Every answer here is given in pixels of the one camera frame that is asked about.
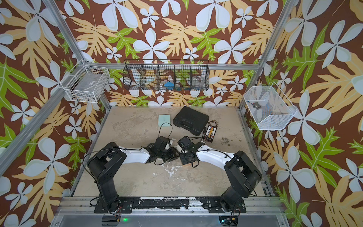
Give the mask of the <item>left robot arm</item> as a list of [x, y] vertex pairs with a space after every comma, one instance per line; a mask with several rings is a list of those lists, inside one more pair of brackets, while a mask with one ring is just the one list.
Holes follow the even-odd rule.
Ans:
[[179, 152], [172, 147], [171, 140], [163, 136], [145, 147], [125, 148], [110, 142], [95, 151], [85, 170], [93, 177], [99, 190], [97, 209], [103, 213], [115, 213], [122, 207], [113, 178], [123, 164], [155, 164], [157, 159], [161, 159], [164, 164], [178, 158]]

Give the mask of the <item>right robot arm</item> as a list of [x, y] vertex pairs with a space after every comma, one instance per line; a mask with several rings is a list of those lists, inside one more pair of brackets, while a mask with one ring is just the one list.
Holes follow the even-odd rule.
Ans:
[[230, 186], [219, 197], [221, 208], [232, 212], [243, 198], [248, 198], [262, 180], [262, 174], [243, 151], [226, 153], [209, 147], [203, 142], [193, 143], [185, 136], [176, 146], [182, 164], [206, 162], [225, 170]]

